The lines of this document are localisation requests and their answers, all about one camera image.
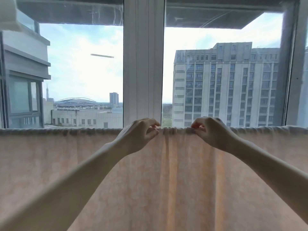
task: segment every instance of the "bare skin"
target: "bare skin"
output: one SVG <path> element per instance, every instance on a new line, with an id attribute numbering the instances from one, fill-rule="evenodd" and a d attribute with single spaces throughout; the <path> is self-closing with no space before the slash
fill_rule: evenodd
<path id="1" fill-rule="evenodd" d="M 65 231 L 74 222 L 110 170 L 125 156 L 141 150 L 159 131 L 155 119 L 134 121 L 117 138 L 25 207 L 0 224 L 0 231 Z"/>
<path id="2" fill-rule="evenodd" d="M 219 118 L 197 118 L 195 133 L 247 164 L 308 224 L 308 174 L 233 133 Z"/>

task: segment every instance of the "person's left arm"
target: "person's left arm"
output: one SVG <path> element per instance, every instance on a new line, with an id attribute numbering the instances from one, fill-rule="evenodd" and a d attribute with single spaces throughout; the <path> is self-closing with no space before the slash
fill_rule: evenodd
<path id="1" fill-rule="evenodd" d="M 155 119 L 134 121 L 117 138 L 71 172 L 56 180 L 0 224 L 0 231 L 65 231 L 74 222 L 110 170 L 125 156 L 141 150 L 159 132 Z"/>

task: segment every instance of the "sheer curtain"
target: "sheer curtain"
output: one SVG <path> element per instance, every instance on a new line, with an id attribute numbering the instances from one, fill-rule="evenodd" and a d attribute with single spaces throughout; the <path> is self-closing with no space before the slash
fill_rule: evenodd
<path id="1" fill-rule="evenodd" d="M 0 218 L 119 131 L 0 130 Z M 308 172 L 307 129 L 233 131 Z M 110 171 L 69 230 L 272 231 L 307 230 L 307 225 L 240 160 L 210 147 L 189 128 L 164 128 Z"/>

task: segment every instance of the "sky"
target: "sky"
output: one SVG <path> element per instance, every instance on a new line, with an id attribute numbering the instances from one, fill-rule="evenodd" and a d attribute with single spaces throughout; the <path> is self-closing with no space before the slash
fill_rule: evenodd
<path id="1" fill-rule="evenodd" d="M 264 13 L 241 30 L 165 28 L 163 103 L 172 103 L 176 50 L 209 49 L 223 42 L 252 42 L 253 48 L 276 48 L 280 46 L 282 18 L 280 13 Z M 40 24 L 40 34 L 50 41 L 51 80 L 43 83 L 43 97 L 48 85 L 49 96 L 55 101 L 86 97 L 109 102 L 110 92 L 117 92 L 119 102 L 123 101 L 123 26 Z"/>

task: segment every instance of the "curtain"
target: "curtain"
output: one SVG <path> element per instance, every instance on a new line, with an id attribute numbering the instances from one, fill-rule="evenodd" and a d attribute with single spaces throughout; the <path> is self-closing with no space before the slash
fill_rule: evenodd
<path id="1" fill-rule="evenodd" d="M 308 172 L 308 130 L 232 129 Z M 112 141 L 120 130 L 0 130 L 0 218 Z M 164 128 L 106 176 L 71 231 L 307 230 L 249 167 L 190 128 Z"/>

